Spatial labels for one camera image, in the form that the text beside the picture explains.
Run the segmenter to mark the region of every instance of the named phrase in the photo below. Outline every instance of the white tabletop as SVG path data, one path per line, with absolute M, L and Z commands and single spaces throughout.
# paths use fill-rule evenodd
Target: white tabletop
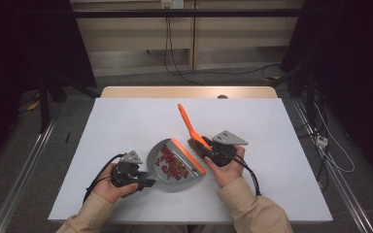
M 194 129 L 211 138 L 223 130 L 249 144 L 246 161 L 254 170 L 263 195 L 283 207 L 290 221 L 331 221 L 332 216 L 291 126 L 281 99 L 97 99 L 65 177 L 49 220 L 76 214 L 85 189 L 105 163 L 118 153 L 136 150 L 144 160 L 161 140 L 176 138 L 187 144 L 189 135 L 178 110 L 183 104 Z M 206 165 L 207 174 L 192 183 L 168 187 L 156 183 L 116 203 L 110 222 L 226 223 L 228 209 Z M 250 174 L 244 178 L 254 190 Z

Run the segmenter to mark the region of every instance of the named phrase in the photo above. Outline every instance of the reflective metal strip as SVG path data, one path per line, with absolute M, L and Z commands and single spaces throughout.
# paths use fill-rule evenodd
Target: reflective metal strip
M 0 209 L 0 233 L 6 231 L 9 222 L 11 221 L 11 218 L 14 215 L 15 210 L 17 209 L 17 204 L 19 203 L 19 200 L 22 197 L 22 194 L 26 189 L 26 186 L 28 185 L 29 179 L 36 167 L 36 164 L 38 163 L 39 157 L 42 154 L 45 145 L 47 144 L 47 141 L 53 130 L 55 121 L 59 117 L 61 107 L 62 104 L 58 104 L 55 107 L 55 113 L 53 115 L 52 120 L 50 121 L 50 124 L 48 125 L 47 129 L 38 136 L 34 148 L 29 153 L 29 157 L 26 160 L 25 165 L 22 168 L 22 171 L 17 177 L 17 181 L 15 182 L 3 206 Z
M 294 104 L 295 109 L 298 111 L 298 114 L 301 117 L 303 123 L 306 124 L 308 133 L 312 133 L 313 130 L 311 125 L 307 123 L 308 120 L 305 115 L 305 106 L 301 103 L 301 100 L 299 99 L 293 99 L 292 103 Z M 323 158 L 324 152 L 321 148 L 319 148 L 319 152 L 321 158 Z M 338 189 L 338 192 L 340 193 L 347 208 L 349 209 L 351 216 L 356 222 L 356 226 L 358 227 L 359 231 L 362 233 L 373 232 L 373 226 L 368 215 L 366 214 L 365 210 L 362 208 L 361 204 L 357 200 L 356 196 L 354 195 L 354 192 L 351 190 L 347 181 L 344 179 L 342 172 L 334 168 L 328 160 L 325 161 L 325 167 L 327 168 L 328 174 L 333 179 Z

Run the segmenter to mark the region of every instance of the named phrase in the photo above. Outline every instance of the long sleeve shirt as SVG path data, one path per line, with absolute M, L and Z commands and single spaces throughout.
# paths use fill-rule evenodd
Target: long sleeve shirt
M 286 212 L 267 197 L 254 196 L 242 177 L 220 189 L 218 196 L 231 212 L 238 233 L 292 232 Z M 91 193 L 78 214 L 70 216 L 57 233 L 100 232 L 113 211 L 113 204 Z

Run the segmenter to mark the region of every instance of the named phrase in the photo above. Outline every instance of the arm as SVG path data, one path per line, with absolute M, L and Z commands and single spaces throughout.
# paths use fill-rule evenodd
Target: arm
M 110 176 L 114 165 L 111 163 L 105 169 L 99 178 L 102 181 L 93 189 L 93 192 L 86 199 L 78 214 L 68 217 L 56 231 L 57 233 L 100 232 L 105 221 L 111 217 L 114 211 L 114 204 L 120 197 L 138 188 L 137 183 L 115 187 L 111 184 L 110 179 L 104 179 Z
M 237 155 L 244 158 L 245 149 L 236 146 Z M 242 177 L 243 167 L 231 161 L 218 167 L 211 159 L 205 162 L 214 173 L 221 190 L 218 196 L 228 207 L 237 232 L 292 232 L 287 214 L 265 196 L 255 196 Z

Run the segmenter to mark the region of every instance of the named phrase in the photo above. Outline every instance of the wall outlet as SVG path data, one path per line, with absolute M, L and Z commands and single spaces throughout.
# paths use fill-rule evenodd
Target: wall outlet
M 183 9 L 184 0 L 172 0 L 172 9 Z
M 172 0 L 161 0 L 162 9 L 172 9 Z

